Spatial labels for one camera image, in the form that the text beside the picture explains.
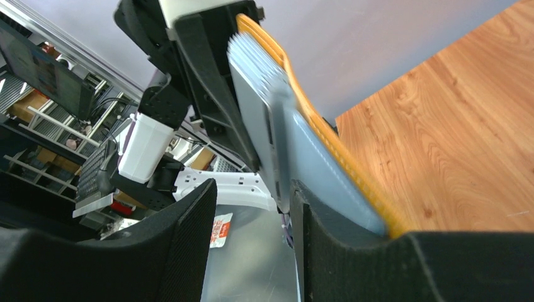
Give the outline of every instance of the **monitor screen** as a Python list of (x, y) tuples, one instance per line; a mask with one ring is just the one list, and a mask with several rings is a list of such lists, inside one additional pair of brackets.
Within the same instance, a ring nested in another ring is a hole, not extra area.
[(10, 72), (80, 120), (89, 118), (94, 89), (2, 21), (0, 50)]

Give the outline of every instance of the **black mount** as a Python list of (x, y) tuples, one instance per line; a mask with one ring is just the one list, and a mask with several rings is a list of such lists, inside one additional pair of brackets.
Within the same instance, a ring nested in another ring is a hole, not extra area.
[(258, 155), (241, 119), (226, 56), (240, 13), (259, 22), (261, 10), (254, 1), (239, 1), (181, 17), (169, 29), (158, 0), (122, 0), (115, 22), (166, 74), (165, 84), (159, 75), (159, 84), (145, 92), (140, 112), (177, 128), (193, 105), (210, 140), (256, 172)]

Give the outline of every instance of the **wood grain surface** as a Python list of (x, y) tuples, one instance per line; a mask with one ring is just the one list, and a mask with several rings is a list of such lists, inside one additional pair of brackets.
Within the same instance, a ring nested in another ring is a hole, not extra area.
[(337, 119), (420, 230), (534, 231), (534, 1), (520, 1)]

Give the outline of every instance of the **black foam pad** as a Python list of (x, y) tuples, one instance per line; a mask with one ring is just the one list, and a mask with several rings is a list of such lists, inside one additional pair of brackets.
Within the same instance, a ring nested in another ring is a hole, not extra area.
[(534, 301), (534, 234), (380, 238), (299, 181), (290, 212), (302, 301)]
[(2, 301), (199, 301), (215, 215), (209, 179), (102, 241), (0, 230)]

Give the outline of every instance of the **screw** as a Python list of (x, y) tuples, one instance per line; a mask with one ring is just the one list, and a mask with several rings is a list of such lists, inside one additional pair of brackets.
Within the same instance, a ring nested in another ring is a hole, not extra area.
[(258, 10), (258, 20), (263, 21), (265, 19), (265, 10), (261, 6), (258, 7), (257, 10)]

